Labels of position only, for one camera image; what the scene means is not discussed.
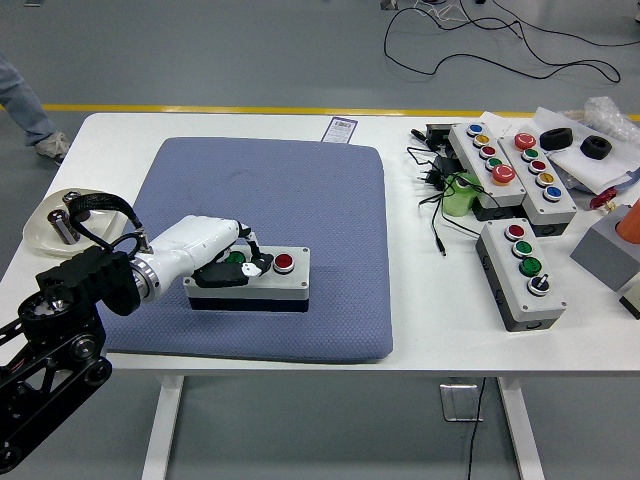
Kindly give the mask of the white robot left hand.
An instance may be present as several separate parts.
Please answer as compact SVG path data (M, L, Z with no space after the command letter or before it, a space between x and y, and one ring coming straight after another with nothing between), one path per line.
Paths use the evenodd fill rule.
M222 259L243 238L251 251L249 261ZM250 227L236 221L189 215L150 244L150 253L137 253L131 261L141 299L152 301L166 293L179 277L199 277L205 288L246 285L271 267L273 256L262 253Z

